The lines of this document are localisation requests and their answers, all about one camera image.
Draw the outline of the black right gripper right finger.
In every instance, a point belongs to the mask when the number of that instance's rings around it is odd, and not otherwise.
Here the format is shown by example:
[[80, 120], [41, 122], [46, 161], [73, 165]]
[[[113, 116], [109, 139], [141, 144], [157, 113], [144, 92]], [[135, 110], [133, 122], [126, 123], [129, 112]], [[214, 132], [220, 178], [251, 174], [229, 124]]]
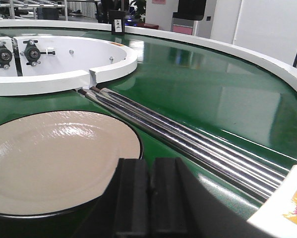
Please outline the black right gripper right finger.
[[156, 158], [151, 173], [150, 222], [153, 238], [203, 237], [184, 190], [194, 176], [181, 158]]

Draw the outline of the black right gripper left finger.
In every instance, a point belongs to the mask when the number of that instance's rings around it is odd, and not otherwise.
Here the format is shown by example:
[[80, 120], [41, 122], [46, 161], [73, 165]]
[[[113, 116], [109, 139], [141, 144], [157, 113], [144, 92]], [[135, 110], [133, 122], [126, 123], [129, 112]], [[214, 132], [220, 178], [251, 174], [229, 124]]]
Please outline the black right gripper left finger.
[[115, 238], [148, 236], [148, 171], [140, 159], [122, 159], [114, 220]]

